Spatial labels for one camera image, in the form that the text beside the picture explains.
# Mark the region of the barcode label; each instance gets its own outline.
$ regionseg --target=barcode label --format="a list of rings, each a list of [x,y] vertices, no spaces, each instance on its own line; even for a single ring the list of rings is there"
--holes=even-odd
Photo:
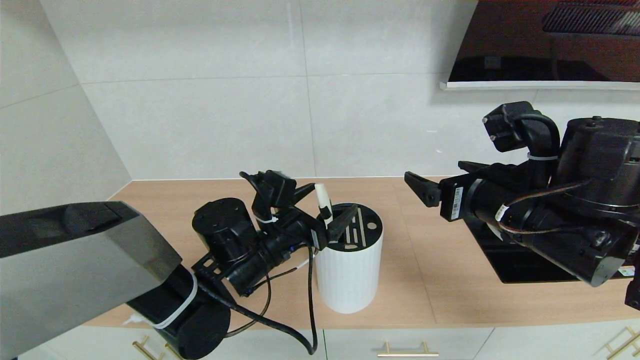
[[[456,220],[460,217],[460,204],[462,203],[462,192],[464,190],[462,186],[456,188],[456,193],[453,196],[453,207],[451,208],[451,220]]]

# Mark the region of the white cabinet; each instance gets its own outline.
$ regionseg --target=white cabinet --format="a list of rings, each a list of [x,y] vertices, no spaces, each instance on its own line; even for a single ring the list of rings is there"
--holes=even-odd
[[[67,360],[46,344],[20,355],[20,360]]]
[[[311,331],[300,331],[311,342]],[[178,360],[164,347],[165,340],[151,329],[79,326],[19,357],[19,360],[146,360],[132,345],[145,344],[155,358]],[[276,330],[247,330],[222,343],[205,360],[325,360],[324,336],[318,330],[318,348],[313,357],[294,338]]]
[[[640,320],[581,323],[571,325],[499,327],[475,360],[606,360],[605,344],[616,348],[631,335],[625,326],[640,331]],[[615,360],[637,360],[633,346]]]
[[[311,342],[311,331],[300,331]],[[205,360],[325,360],[324,338],[318,329],[318,349],[313,357],[291,336],[276,330],[247,330],[222,343]]]
[[[385,351],[423,352],[425,341],[438,359],[471,360],[489,337],[492,328],[477,329],[402,329],[402,330],[325,330],[328,360],[373,360]]]
[[[132,345],[134,341],[142,342],[145,336],[149,337],[145,349],[153,356],[167,352],[164,360],[176,360],[164,348],[162,336],[151,329],[79,326],[45,345],[66,360],[146,360]]]

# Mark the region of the gold drawer handle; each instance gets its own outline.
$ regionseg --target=gold drawer handle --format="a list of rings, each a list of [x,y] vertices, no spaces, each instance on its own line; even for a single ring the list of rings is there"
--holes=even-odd
[[[438,357],[440,356],[438,352],[429,351],[426,341],[422,342],[422,347],[424,347],[424,352],[391,352],[391,349],[389,349],[389,342],[385,341],[386,352],[378,352],[378,357]]]
[[[149,352],[149,350],[147,350],[145,348],[145,344],[147,343],[147,340],[149,340],[149,337],[145,336],[145,338],[142,339],[141,343],[138,343],[137,341],[134,341],[133,344],[131,344],[131,345],[133,345],[134,348],[138,349],[138,351],[140,351],[142,353],[142,355],[144,355],[148,360],[162,360],[162,358],[164,358],[164,352],[160,353],[160,356],[156,359],[156,357],[153,356]]]
[[[633,353],[633,356],[636,357],[640,355],[640,347],[636,345],[636,340],[640,338],[640,332],[633,331],[633,329],[631,329],[630,326],[627,326],[625,330],[627,330],[631,334],[631,337],[627,341],[625,341],[622,345],[618,346],[615,349],[611,348],[611,345],[609,343],[604,345],[604,347],[607,348],[607,350],[609,351],[609,355],[607,355],[607,360],[611,360],[614,357],[620,355],[621,352],[623,352],[626,348],[631,346],[633,346],[636,349],[636,351]]]

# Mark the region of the metal screw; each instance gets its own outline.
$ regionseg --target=metal screw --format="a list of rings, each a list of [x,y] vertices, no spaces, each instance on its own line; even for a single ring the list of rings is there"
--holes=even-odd
[[[607,233],[606,231],[597,231],[593,235],[593,242],[596,246],[602,245],[602,243],[607,239],[609,239],[609,233]]]

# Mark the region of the wooden countertop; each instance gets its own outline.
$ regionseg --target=wooden countertop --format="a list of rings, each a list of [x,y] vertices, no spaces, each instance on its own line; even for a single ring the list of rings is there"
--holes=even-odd
[[[311,181],[299,180],[298,186]],[[582,282],[501,283],[466,225],[449,223],[440,218],[439,209],[426,208],[400,177],[316,181],[326,185],[333,203],[365,204],[385,224],[376,298],[366,309],[344,315],[326,307],[314,289],[319,328],[493,327],[640,317],[624,305],[629,282],[625,279],[610,280],[599,288]],[[222,197],[240,198],[250,208],[254,195],[245,180],[135,181],[113,199],[143,213],[189,268],[206,251],[191,228],[193,212]],[[316,197],[308,196],[299,207],[315,215]],[[298,251],[272,274],[289,269],[306,255]],[[268,317],[299,329],[310,327],[306,269],[273,281]],[[263,286],[239,303],[259,312],[265,299]],[[129,307],[120,306],[87,325],[122,326],[131,313]],[[234,313],[231,328],[245,322]]]

